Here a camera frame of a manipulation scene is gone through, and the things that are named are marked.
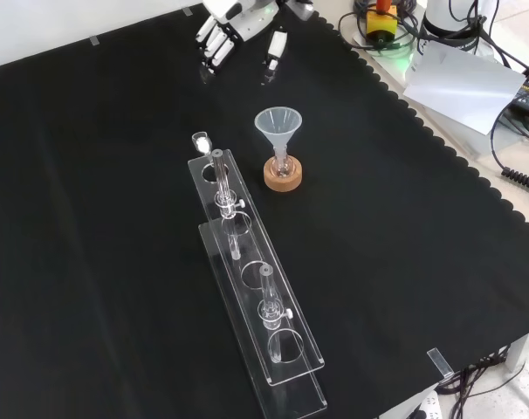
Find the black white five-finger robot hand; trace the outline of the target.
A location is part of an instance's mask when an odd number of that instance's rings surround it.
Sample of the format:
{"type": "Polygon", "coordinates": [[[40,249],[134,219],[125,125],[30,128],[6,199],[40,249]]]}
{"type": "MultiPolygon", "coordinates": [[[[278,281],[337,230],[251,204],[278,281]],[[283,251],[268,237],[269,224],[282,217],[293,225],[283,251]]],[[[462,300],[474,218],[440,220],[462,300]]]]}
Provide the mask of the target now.
{"type": "Polygon", "coordinates": [[[196,45],[207,83],[235,50],[272,27],[280,6],[277,1],[204,1],[203,6],[210,15],[196,34],[196,45]]]}

